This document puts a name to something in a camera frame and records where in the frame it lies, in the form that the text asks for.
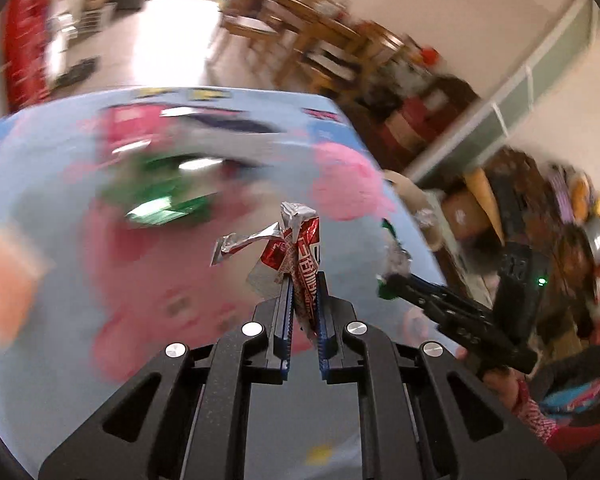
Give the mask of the person's right hand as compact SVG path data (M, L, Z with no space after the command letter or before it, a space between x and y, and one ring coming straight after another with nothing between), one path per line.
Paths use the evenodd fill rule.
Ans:
M527 400L524 378L516 370L498 365L485 370L481 380L509 411L518 412Z

